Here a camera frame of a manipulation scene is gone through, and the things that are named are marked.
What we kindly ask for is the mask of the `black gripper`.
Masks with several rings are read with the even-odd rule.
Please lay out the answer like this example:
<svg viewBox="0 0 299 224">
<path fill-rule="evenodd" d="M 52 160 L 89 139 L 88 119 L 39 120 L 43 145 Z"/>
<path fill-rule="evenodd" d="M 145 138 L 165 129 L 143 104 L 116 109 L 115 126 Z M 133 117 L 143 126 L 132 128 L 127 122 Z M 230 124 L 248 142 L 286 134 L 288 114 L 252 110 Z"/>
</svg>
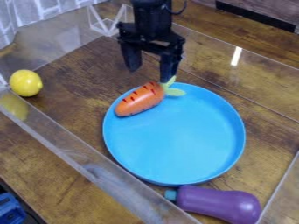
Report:
<svg viewBox="0 0 299 224">
<path fill-rule="evenodd" d="M 172 31 L 172 15 L 180 15 L 187 4 L 177 11 L 172 10 L 172 0 L 131 0 L 131 4 L 135 22 L 116 24 L 125 67 L 131 72 L 139 69 L 143 50 L 160 54 L 160 82 L 167 83 L 176 75 L 185 42 Z"/>
</svg>

